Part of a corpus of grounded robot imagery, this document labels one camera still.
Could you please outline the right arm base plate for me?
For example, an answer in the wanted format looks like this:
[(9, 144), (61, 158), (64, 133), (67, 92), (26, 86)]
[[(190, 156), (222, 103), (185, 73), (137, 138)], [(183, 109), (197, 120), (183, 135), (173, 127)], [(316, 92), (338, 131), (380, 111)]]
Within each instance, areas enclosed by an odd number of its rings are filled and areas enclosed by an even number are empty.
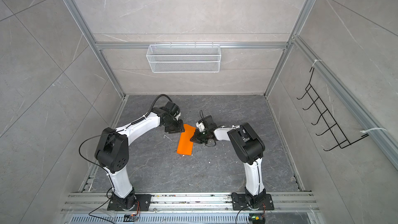
[(250, 194), (231, 193), (232, 206), (235, 211), (273, 211), (275, 209), (272, 196), (270, 194), (260, 194), (251, 196)]

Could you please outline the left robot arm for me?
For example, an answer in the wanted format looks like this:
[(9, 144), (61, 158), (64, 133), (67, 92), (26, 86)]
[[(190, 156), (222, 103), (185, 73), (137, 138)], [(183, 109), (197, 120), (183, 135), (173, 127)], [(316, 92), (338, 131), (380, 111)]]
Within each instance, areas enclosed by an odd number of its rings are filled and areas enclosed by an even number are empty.
[(155, 107), (132, 123), (102, 131), (94, 156), (112, 184), (112, 204), (123, 210), (135, 207), (135, 190), (126, 170), (132, 142), (159, 126), (164, 126), (169, 134), (184, 132), (183, 121), (179, 117), (180, 108), (168, 102), (166, 106)]

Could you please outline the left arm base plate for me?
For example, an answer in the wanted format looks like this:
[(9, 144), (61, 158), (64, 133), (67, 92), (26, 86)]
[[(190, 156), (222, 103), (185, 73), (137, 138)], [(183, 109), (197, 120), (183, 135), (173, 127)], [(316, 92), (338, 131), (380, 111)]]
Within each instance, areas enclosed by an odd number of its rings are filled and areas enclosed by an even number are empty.
[(152, 195), (150, 194), (130, 194), (122, 199), (112, 195), (107, 207), (108, 211), (148, 211)]

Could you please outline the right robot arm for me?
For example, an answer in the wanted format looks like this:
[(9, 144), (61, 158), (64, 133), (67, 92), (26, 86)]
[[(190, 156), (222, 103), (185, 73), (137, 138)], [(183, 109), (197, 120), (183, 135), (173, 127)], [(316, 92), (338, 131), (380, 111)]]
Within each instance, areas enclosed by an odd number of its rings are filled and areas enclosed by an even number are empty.
[(262, 179), (262, 158), (265, 145), (248, 123), (237, 126), (205, 126), (197, 125), (188, 140), (198, 144), (207, 144), (209, 140), (231, 142), (236, 155), (244, 164), (246, 185), (245, 201), (250, 208), (258, 208), (266, 198), (266, 190)]

